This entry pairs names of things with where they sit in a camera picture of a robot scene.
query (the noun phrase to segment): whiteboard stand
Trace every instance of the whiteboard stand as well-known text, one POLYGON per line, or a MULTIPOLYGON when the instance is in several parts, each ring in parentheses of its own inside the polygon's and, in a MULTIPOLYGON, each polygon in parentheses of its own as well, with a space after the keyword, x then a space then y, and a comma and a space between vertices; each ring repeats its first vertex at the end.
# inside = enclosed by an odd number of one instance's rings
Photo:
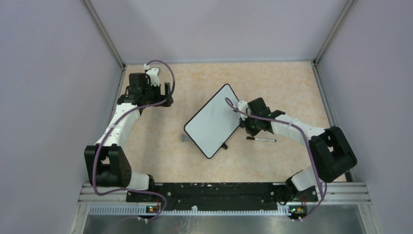
POLYGON ((184 131, 208 159, 220 148, 240 125, 240 114, 225 102, 229 98, 237 103, 238 98, 229 84, 220 90, 185 124, 184 131))

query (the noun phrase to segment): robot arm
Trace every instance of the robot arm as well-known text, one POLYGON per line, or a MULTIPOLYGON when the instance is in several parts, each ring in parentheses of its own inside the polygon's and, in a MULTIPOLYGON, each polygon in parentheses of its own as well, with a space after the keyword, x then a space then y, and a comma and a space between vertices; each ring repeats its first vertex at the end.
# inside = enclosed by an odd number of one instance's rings
POLYGON ((165 83, 165 94, 161 94, 159 83, 159 69, 149 68, 144 65, 144 73, 132 73, 129 75, 129 86, 127 93, 121 95, 117 101, 114 116, 102 137, 95 143, 89 145, 84 151, 86 167, 88 170, 89 181, 92 184, 93 163, 99 144, 103 141, 107 132, 113 128, 110 135, 102 145, 98 156, 96 168, 96 185, 100 187, 120 187, 136 190, 147 190, 149 188, 151 176, 132 172, 131 166, 123 152, 129 133, 133 124, 141 116, 143 109, 132 111, 137 106, 154 104, 167 100, 161 105, 169 107, 173 103, 170 97, 170 84, 165 83), (126 112, 123 119, 115 124, 126 112), (109 158, 109 164, 103 161, 109 158))
MULTIPOLYGON (((240 111, 254 116, 283 122, 265 121, 241 114, 240 126, 252 136, 264 130, 283 135, 302 145, 306 145, 305 140, 308 141, 318 176, 326 183, 332 182, 357 164, 357 159, 339 127, 333 126, 329 129, 323 129, 303 123, 279 110, 271 112, 261 97, 248 103, 239 101, 237 107, 240 111), (300 127, 304 131, 306 139, 292 125, 300 127)), ((288 178, 286 183, 294 193, 315 185, 316 178, 313 168, 309 166, 296 173, 288 178)))

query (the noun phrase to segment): gray wall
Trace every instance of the gray wall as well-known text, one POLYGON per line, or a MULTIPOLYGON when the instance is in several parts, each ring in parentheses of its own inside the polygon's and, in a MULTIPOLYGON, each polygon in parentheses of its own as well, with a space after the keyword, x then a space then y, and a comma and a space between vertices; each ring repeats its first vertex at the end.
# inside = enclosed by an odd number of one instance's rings
POLYGON ((310 60, 347 0, 92 0, 125 63, 310 60))
POLYGON ((0 233, 68 232, 119 76, 81 1, 0 2, 0 233))
POLYGON ((413 1, 358 1, 321 62, 386 233, 411 233, 413 1))

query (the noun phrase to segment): black bracket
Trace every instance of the black bracket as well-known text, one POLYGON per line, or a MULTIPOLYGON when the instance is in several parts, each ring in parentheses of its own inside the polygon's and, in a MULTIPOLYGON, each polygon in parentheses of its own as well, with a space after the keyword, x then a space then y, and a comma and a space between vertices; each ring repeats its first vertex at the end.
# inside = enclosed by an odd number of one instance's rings
MULTIPOLYGON (((248 109, 252 115, 265 118, 276 118, 280 115, 285 114, 285 112, 279 110, 271 112, 270 108, 267 107, 262 97, 250 101, 248 103, 248 109)), ((245 128, 246 133, 250 134, 251 136, 255 136, 261 130, 273 133, 270 121, 260 120, 256 118, 246 118, 245 120, 242 120, 240 118, 240 126, 242 128, 245 128)))
POLYGON ((339 127, 326 129, 308 142, 319 177, 326 183, 333 182, 357 164, 357 158, 339 127))
POLYGON ((165 94, 161 94, 161 85, 152 86, 150 76, 146 73, 129 74, 129 86, 125 94, 117 100, 117 104, 131 103, 132 105, 147 105, 160 102, 167 98, 167 101, 161 104, 164 107, 170 107, 173 104, 173 98, 170 95, 170 83, 165 82, 165 94))
MULTIPOLYGON (((287 186, 266 183, 155 183, 150 191, 162 194, 167 199, 166 211, 259 211, 277 210, 277 203, 286 201, 318 201, 315 187, 296 196, 285 196, 287 186)), ((158 202, 155 195, 128 192, 127 202, 158 202)))
MULTIPOLYGON (((89 181, 92 184, 93 162, 98 148, 97 145, 88 145, 84 151, 89 181)), ((96 167, 96 186, 126 188, 131 181, 131 165, 123 153, 122 147, 117 145, 102 147, 96 167), (103 161, 109 158, 110 164, 103 161)))
POLYGON ((221 145, 221 148, 223 148, 224 150, 228 149, 228 146, 225 144, 225 142, 221 145))

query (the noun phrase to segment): beige floor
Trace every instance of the beige floor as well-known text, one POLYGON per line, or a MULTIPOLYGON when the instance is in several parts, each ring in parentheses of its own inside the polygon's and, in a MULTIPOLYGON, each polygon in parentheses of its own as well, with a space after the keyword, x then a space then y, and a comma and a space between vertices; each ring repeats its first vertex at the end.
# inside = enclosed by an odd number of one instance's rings
MULTIPOLYGON (((170 81, 166 67, 161 82, 170 81)), ((184 124, 225 84, 240 100, 262 97, 272 111, 282 110, 303 122, 328 127, 310 62, 173 64, 176 88, 174 104, 143 111, 133 126, 125 154, 136 172, 153 175, 157 182, 260 182, 285 181, 310 165, 305 148, 269 133, 277 143, 246 140, 237 129, 219 150, 207 159, 191 142, 181 142, 184 124)), ((129 74, 142 66, 128 66, 129 74)))

